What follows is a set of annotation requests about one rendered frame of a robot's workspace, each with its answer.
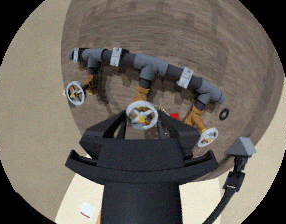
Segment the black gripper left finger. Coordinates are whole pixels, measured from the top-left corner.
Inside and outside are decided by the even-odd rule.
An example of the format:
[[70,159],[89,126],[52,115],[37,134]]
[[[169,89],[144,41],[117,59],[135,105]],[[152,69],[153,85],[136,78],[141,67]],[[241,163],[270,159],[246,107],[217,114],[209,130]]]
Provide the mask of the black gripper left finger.
[[117,115],[87,128],[83,135],[114,138],[114,133],[120,126],[116,139],[125,139],[127,125],[125,114],[126,110],[123,110]]

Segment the red square tag with gold chain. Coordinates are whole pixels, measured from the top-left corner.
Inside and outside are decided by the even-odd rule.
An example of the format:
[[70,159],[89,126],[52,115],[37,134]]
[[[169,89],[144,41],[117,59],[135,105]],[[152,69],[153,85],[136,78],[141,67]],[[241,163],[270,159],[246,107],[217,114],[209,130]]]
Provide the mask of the red square tag with gold chain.
[[[159,109],[161,109],[161,107],[159,107]],[[161,109],[161,111],[164,111],[164,109],[162,110]],[[164,111],[165,112],[165,111]],[[166,112],[165,112],[166,113]],[[167,113],[166,113],[167,114]],[[173,117],[173,118],[175,118],[175,119],[178,119],[178,113],[174,113],[174,114],[168,114],[169,116],[171,116],[171,117]],[[179,119],[178,119],[179,120]]]

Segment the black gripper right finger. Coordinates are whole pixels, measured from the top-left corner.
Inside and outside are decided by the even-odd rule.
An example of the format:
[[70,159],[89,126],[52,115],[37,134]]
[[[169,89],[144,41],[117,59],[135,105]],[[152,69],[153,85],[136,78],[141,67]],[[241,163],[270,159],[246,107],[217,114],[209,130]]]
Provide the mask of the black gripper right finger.
[[201,137],[198,129],[165,114],[159,109],[157,109],[157,112],[158,138],[168,138],[164,130],[165,126],[169,132],[169,138],[177,138],[179,140],[182,151],[192,150]]

